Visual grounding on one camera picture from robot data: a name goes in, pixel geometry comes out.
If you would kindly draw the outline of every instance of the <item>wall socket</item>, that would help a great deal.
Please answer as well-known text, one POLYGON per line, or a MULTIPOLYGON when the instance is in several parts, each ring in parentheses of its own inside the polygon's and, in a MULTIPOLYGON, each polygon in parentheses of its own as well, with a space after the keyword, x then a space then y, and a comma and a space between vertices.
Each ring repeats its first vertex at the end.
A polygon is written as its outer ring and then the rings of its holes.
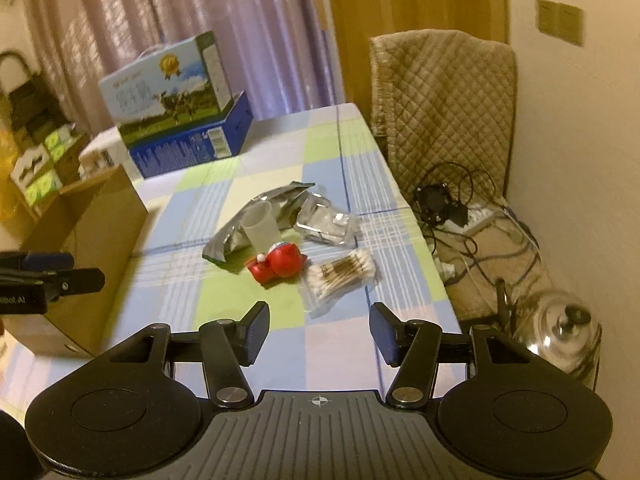
POLYGON ((549 0, 536 0, 538 30, 577 46, 584 42, 584 11, 549 0))

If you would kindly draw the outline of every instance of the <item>beige cushion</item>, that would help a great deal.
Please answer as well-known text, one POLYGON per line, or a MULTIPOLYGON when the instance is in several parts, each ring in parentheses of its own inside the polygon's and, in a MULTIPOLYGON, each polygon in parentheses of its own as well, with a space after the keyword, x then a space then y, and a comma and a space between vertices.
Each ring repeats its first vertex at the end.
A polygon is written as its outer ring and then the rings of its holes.
POLYGON ((371 38, 370 58, 371 129, 386 139, 405 199, 443 160, 487 170, 501 194, 516 92, 511 47, 458 30, 410 30, 371 38))

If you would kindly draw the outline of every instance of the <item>checkered tablecloth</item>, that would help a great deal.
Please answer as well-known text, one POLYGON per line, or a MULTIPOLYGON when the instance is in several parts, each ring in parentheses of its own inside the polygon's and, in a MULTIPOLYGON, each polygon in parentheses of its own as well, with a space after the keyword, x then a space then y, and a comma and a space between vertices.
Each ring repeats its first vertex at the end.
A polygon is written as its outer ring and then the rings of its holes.
MULTIPOLYGON (((255 365, 244 369, 256 394, 265 388, 385 392, 395 371, 369 335, 372 303, 383 301, 401 319, 460 330, 412 212, 353 104, 255 122, 241 155, 162 175, 136 189, 149 220, 116 298, 108 346, 152 322, 183 332, 212 319, 240 319, 264 300, 271 331, 255 365), (205 243, 249 199, 292 180, 315 182, 315 190, 359 217, 358 243, 372 251, 378 268, 375 283, 344 295, 315 318, 305 313, 299 284, 265 290, 255 283, 241 265, 250 253, 230 258, 235 268, 226 269, 201 257, 205 243)), ((312 262, 346 252, 302 240, 292 230, 285 238, 312 262)), ((80 365, 36 357, 9 336, 0 359, 0 408, 21 419, 37 393, 80 365)), ((463 378, 463 365, 441 366, 435 394, 463 378)), ((177 365, 177 379, 206 396, 199 364, 177 365)))

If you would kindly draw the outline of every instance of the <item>purple curtain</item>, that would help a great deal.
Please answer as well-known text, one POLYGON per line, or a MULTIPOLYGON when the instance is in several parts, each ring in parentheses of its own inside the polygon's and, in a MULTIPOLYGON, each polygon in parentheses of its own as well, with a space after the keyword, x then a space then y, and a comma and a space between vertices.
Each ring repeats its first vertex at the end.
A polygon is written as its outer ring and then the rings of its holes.
POLYGON ((97 82, 146 48, 213 30, 232 90, 257 118, 332 104, 311 0, 27 0, 45 75, 70 118, 111 125, 97 82))

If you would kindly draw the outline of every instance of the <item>bag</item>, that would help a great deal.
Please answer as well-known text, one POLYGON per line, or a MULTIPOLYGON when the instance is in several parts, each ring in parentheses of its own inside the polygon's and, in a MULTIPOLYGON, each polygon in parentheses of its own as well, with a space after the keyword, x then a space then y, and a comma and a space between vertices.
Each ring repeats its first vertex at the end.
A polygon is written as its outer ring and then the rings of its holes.
POLYGON ((0 120, 11 128, 18 148, 24 152, 69 121, 40 74, 31 71, 22 54, 5 50, 0 53, 0 64, 9 58, 18 61, 28 80, 8 94, 0 82, 0 120))

